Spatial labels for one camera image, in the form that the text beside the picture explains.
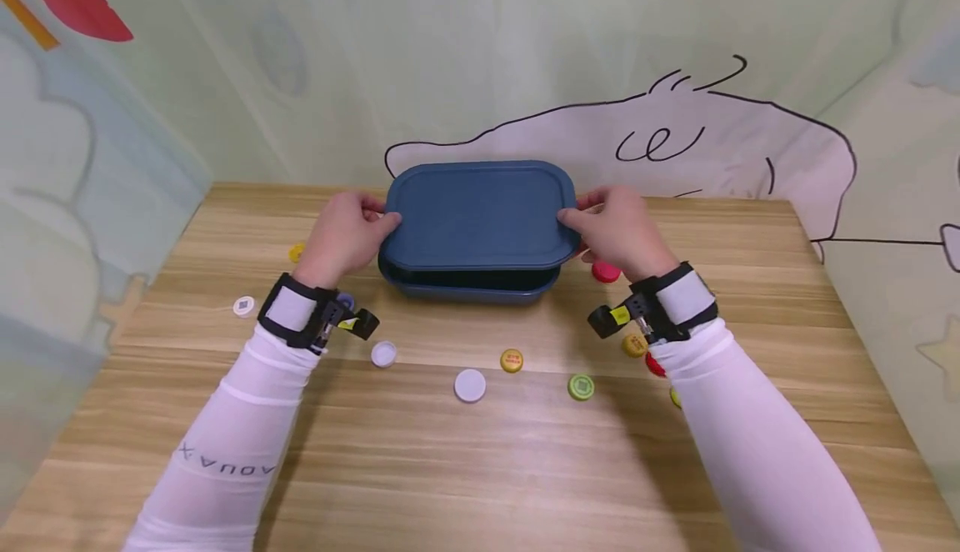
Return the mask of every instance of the blue plastic container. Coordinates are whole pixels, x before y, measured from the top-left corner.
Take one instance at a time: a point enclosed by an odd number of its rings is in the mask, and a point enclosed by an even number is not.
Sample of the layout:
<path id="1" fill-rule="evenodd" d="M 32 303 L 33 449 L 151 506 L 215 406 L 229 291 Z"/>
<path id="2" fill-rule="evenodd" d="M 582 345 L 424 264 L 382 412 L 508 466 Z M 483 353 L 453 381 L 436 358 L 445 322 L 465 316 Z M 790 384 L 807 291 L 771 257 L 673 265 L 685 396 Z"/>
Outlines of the blue plastic container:
<path id="1" fill-rule="evenodd" d="M 387 211 L 403 223 L 380 248 L 384 278 L 411 298 L 531 304 L 580 236 L 557 222 L 573 181 L 537 160 L 424 164 L 400 174 Z"/>

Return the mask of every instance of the container lid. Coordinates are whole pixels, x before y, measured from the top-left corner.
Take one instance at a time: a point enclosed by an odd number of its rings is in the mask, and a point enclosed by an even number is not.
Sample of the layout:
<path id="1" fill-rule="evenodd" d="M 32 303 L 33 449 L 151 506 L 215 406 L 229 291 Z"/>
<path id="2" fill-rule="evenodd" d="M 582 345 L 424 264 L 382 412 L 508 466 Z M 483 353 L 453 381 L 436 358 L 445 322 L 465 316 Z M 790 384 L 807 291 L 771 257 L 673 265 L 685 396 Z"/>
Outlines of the container lid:
<path id="1" fill-rule="evenodd" d="M 573 181 L 549 162 L 455 162 L 404 171 L 387 193 L 403 222 L 381 251 L 404 270 L 548 269 L 580 235 L 557 221 Z"/>

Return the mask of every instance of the black wrist strap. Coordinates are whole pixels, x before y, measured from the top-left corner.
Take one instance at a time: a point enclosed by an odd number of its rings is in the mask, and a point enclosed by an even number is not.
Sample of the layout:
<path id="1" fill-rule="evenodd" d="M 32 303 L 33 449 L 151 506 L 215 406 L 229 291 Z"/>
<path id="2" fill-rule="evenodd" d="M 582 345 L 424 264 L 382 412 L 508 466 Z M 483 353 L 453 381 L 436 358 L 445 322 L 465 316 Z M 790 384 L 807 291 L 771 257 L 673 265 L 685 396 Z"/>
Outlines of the black wrist strap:
<path id="1" fill-rule="evenodd" d="M 689 274 L 693 274 L 693 278 L 688 278 Z M 696 308 L 697 311 L 693 314 L 692 317 L 688 318 L 689 312 L 685 313 L 683 320 L 678 323 L 674 323 L 674 320 L 671 319 L 668 308 L 665 308 L 663 301 L 661 300 L 661 292 L 668 290 L 670 286 L 673 286 L 683 280 L 684 278 L 696 279 L 702 285 L 702 291 L 709 294 L 709 298 L 712 301 L 705 307 L 705 300 L 701 297 L 699 300 L 691 300 L 693 304 L 699 304 L 700 306 Z M 640 293 L 643 294 L 645 298 L 651 299 L 651 305 L 654 306 L 654 312 L 652 312 L 651 319 L 654 320 L 652 328 L 657 331 L 658 327 L 664 332 L 669 332 L 671 327 L 676 327 L 677 331 L 683 336 L 686 334 L 686 337 L 681 337 L 681 339 L 690 339 L 689 331 L 693 327 L 709 323 L 710 320 L 714 320 L 720 316 L 719 307 L 716 304 L 716 299 L 713 297 L 713 292 L 710 292 L 707 283 L 700 278 L 699 274 L 696 274 L 693 270 L 693 267 L 690 266 L 690 263 L 687 261 L 681 262 L 680 266 L 676 267 L 674 270 L 671 270 L 670 273 L 666 273 L 663 276 L 658 276 L 658 278 L 649 278 L 644 279 L 643 281 L 637 281 L 630 286 L 630 291 L 634 294 Z M 675 341 L 675 339 L 667 338 L 668 341 Z"/>
<path id="2" fill-rule="evenodd" d="M 666 295 L 671 286 L 682 288 L 679 292 L 681 294 L 683 290 L 687 290 L 692 295 L 688 294 L 686 298 L 677 300 L 676 297 Z M 612 336 L 631 320 L 636 320 L 647 343 L 680 342 L 690 339 L 690 331 L 694 327 L 719 316 L 716 299 L 688 262 L 682 262 L 680 267 L 661 278 L 637 281 L 630 286 L 630 291 L 631 297 L 623 300 L 617 307 L 603 305 L 590 313 L 587 322 L 601 338 Z M 669 307 L 664 305 L 662 298 L 669 302 Z M 696 305 L 693 310 L 689 307 L 690 304 Z M 674 323 L 671 312 L 682 317 L 680 322 Z"/>
<path id="3" fill-rule="evenodd" d="M 313 310 L 301 330 L 290 329 L 269 316 L 273 302 L 277 301 L 283 289 L 288 289 L 299 297 L 314 302 Z M 361 339 L 370 338 L 380 324 L 380 320 L 366 309 L 354 313 L 337 299 L 337 294 L 339 294 L 337 290 L 308 287 L 293 279 L 290 273 L 284 273 L 280 275 L 280 279 L 274 283 L 270 294 L 267 295 L 257 320 L 264 329 L 283 339 L 290 348 L 310 349 L 315 354 L 320 354 L 326 348 L 330 330 L 334 326 L 345 329 Z"/>

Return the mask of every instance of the wrist strap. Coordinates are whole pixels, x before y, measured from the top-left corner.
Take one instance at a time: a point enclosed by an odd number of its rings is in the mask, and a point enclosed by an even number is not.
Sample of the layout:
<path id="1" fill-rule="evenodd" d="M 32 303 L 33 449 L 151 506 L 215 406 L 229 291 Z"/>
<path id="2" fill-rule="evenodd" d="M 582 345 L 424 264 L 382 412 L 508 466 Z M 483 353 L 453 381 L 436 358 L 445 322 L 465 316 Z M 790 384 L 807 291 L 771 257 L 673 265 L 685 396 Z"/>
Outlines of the wrist strap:
<path id="1" fill-rule="evenodd" d="M 587 318 L 601 338 L 637 320 L 647 343 L 690 339 L 693 327 L 719 316 L 718 305 L 700 275 L 688 262 L 661 278 L 644 279 L 630 286 L 632 295 L 619 306 L 600 306 Z"/>
<path id="2" fill-rule="evenodd" d="M 290 348 L 311 349 L 318 354 L 323 344 L 317 346 L 317 339 L 324 327 L 335 319 L 333 313 L 324 310 L 328 310 L 336 298 L 337 290 L 308 287 L 293 279 L 290 273 L 284 273 L 267 295 L 257 320 L 264 329 L 284 339 Z"/>
<path id="3" fill-rule="evenodd" d="M 657 304 L 653 305 L 662 308 L 662 318 L 681 331 L 689 331 L 719 316 L 716 297 L 686 261 L 659 278 L 633 283 L 630 291 L 655 298 Z"/>

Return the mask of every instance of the hand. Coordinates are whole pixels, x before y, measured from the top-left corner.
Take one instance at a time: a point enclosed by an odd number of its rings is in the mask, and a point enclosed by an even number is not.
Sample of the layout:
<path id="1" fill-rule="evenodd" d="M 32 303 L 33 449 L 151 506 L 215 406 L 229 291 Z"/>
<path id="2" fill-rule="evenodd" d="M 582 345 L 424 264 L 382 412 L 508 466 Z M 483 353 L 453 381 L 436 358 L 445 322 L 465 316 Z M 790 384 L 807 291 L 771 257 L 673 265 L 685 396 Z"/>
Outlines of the hand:
<path id="1" fill-rule="evenodd" d="M 333 290 L 343 275 L 366 267 L 399 224 L 399 213 L 384 213 L 383 203 L 370 194 L 337 193 L 317 217 L 292 277 Z"/>
<path id="2" fill-rule="evenodd" d="M 583 262 L 602 260 L 623 270 L 630 282 L 663 276 L 680 266 L 663 241 L 647 203 L 636 190 L 622 185 L 601 187 L 577 199 L 557 219 L 582 235 L 588 251 Z"/>

